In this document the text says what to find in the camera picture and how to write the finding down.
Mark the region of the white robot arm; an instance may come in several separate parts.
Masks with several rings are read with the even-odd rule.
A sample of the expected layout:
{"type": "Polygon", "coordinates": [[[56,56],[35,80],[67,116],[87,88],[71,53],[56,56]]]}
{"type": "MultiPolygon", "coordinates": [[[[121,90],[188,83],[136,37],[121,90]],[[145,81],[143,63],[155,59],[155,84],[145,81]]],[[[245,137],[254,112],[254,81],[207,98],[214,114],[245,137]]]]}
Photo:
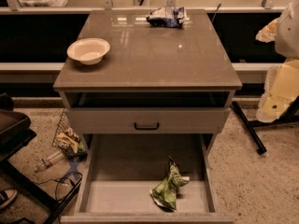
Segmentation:
{"type": "Polygon", "coordinates": [[[270,123],[279,119],[299,96],[299,0],[294,0],[280,17],[270,21],[256,35],[258,41],[275,42],[275,50],[286,61],[269,68],[256,118],[270,123]]]}

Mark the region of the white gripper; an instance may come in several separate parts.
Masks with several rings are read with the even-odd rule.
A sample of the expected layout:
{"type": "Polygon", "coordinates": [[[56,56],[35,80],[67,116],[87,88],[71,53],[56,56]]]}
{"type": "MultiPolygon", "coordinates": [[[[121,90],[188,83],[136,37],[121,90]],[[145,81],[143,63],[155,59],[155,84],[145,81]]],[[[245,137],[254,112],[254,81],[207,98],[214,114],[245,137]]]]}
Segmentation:
{"type": "MultiPolygon", "coordinates": [[[[275,40],[278,20],[270,21],[255,39],[264,43],[275,40]]],[[[287,60],[280,67],[267,71],[264,93],[258,104],[256,118],[263,123],[279,119],[299,96],[299,61],[287,60]]]]}

